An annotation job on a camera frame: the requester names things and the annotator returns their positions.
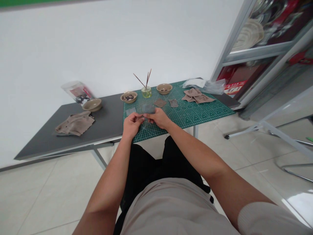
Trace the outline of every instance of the hand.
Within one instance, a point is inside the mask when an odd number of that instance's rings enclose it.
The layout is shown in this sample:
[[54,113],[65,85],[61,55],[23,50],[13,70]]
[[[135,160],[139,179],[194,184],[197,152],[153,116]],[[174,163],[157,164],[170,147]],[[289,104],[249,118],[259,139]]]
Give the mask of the hand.
[[149,122],[155,122],[157,126],[161,129],[166,129],[172,123],[169,117],[164,113],[161,108],[156,108],[155,114],[144,114],[145,118],[149,119]]
[[139,126],[143,123],[142,114],[132,113],[124,120],[123,137],[133,139],[138,132]]

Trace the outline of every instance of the small bowl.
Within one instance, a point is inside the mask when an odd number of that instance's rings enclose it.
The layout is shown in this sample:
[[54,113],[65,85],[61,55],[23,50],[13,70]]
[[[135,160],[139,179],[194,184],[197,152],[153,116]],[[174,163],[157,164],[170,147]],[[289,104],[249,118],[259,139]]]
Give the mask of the small bowl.
[[[129,95],[132,95],[134,98],[131,100],[123,100],[123,97],[127,97]],[[129,91],[129,92],[125,92],[124,94],[121,95],[121,100],[124,101],[125,103],[133,103],[135,102],[137,99],[137,93],[134,91]]]
[[98,111],[102,108],[101,99],[93,99],[87,101],[83,106],[82,109],[90,112]]
[[160,84],[156,87],[157,91],[161,94],[161,95],[167,95],[171,90],[172,90],[172,85],[171,84]]

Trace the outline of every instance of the forearm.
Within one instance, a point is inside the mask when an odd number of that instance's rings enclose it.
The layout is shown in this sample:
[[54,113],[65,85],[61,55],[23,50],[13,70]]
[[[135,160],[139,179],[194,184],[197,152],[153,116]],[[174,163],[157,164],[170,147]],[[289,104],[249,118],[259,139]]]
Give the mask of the forearm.
[[172,122],[166,129],[183,155],[204,178],[220,175],[229,168],[212,149],[175,123]]
[[102,174],[87,205],[87,212],[117,213],[126,184],[130,139],[122,138],[108,167]]
[[190,164],[208,182],[230,222],[237,227],[241,209],[252,202],[269,202],[269,198],[255,189],[232,170],[212,149],[191,136],[176,124],[167,131]]

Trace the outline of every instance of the black pants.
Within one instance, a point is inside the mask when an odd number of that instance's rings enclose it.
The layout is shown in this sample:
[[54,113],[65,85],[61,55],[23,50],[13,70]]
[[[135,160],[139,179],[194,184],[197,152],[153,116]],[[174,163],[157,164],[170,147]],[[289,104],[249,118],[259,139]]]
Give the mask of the black pants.
[[121,201],[122,213],[115,224],[114,235],[120,234],[127,211],[135,197],[148,184],[163,178],[184,178],[206,193],[211,191],[209,186],[203,184],[201,175],[188,162],[171,136],[165,140],[163,158],[159,160],[155,160],[141,146],[132,144],[126,186]]

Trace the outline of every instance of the green cutting mat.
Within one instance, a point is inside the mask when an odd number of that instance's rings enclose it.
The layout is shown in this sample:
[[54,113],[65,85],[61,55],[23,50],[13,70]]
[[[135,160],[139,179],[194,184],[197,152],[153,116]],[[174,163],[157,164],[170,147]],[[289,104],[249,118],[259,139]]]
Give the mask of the green cutting mat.
[[[212,120],[216,120],[222,117],[226,117],[234,114],[229,107],[221,103],[219,100],[215,100],[211,103],[201,103],[197,104],[196,102],[187,102],[183,101],[184,90],[182,85],[185,81],[171,83],[173,89],[167,95],[161,95],[156,87],[152,87],[152,97],[144,98],[142,96],[141,90],[137,90],[138,94],[137,100],[131,104],[124,103],[124,115],[123,122],[127,117],[126,110],[131,108],[136,108],[137,113],[142,113],[142,105],[143,104],[151,104],[157,99],[163,99],[166,101],[166,105],[162,107],[163,111],[167,114],[167,116],[175,122],[181,128],[187,128],[195,125],[199,125],[201,123],[209,122]],[[215,99],[210,94],[204,93],[208,97]],[[176,99],[178,102],[177,108],[172,108],[170,106],[169,100]],[[160,129],[155,123],[151,124],[147,121],[144,121],[140,126],[137,135],[135,136],[133,143],[143,141],[146,139],[150,139],[159,135],[166,134],[166,130]]]

